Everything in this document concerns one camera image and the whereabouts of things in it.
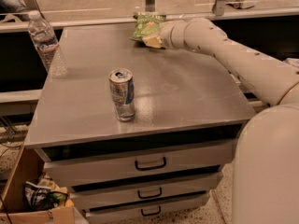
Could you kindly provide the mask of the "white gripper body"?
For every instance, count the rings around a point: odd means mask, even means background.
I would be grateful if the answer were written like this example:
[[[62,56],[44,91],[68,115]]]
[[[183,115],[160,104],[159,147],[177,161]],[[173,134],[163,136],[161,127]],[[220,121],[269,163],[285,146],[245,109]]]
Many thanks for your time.
[[[160,38],[166,49],[184,49],[185,21],[169,21],[162,25]]]

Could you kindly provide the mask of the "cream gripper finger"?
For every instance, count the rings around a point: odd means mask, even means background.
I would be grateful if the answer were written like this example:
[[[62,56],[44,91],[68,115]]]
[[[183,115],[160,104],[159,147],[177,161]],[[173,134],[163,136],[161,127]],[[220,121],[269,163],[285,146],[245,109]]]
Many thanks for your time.
[[[160,49],[163,46],[162,39],[158,34],[144,36],[142,40],[147,47]]]

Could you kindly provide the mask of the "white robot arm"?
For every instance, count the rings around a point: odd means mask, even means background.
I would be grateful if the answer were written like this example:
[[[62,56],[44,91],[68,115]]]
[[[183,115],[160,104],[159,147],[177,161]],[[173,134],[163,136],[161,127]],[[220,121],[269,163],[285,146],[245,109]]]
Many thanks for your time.
[[[263,104],[238,138],[232,224],[299,224],[298,68],[235,42],[205,18],[164,22],[142,41],[215,58]]]

